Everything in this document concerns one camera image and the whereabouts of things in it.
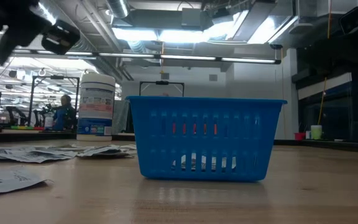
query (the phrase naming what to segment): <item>wooden table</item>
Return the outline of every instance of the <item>wooden table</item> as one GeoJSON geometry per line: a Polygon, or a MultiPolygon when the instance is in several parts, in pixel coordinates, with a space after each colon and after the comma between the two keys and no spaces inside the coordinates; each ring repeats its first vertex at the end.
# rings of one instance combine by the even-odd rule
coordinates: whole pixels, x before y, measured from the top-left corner
{"type": "Polygon", "coordinates": [[[0,223],[358,223],[357,152],[274,147],[266,179],[253,184],[149,180],[137,159],[0,162],[11,166],[51,181],[0,195],[0,223]]]}

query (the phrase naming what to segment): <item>desk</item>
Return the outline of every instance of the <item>desk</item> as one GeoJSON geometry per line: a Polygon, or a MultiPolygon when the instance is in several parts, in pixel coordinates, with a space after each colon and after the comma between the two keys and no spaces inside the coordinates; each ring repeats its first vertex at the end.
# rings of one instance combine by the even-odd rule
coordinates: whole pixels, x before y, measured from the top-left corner
{"type": "MultiPolygon", "coordinates": [[[[33,142],[69,143],[94,145],[33,142]]],[[[0,224],[358,223],[358,152],[275,146],[259,183],[149,180],[137,159],[0,162],[10,166],[28,167],[53,182],[0,195],[0,224]]]]}

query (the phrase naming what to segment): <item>air vent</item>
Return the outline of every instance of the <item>air vent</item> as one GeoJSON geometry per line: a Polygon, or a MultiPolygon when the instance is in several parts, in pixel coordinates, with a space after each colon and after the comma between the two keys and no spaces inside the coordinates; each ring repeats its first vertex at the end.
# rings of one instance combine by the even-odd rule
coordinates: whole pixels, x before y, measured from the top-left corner
{"type": "Polygon", "coordinates": [[[161,73],[161,80],[169,80],[169,73],[161,73]]]}
{"type": "Polygon", "coordinates": [[[218,75],[209,75],[209,81],[210,82],[217,82],[218,81],[218,75]]]}

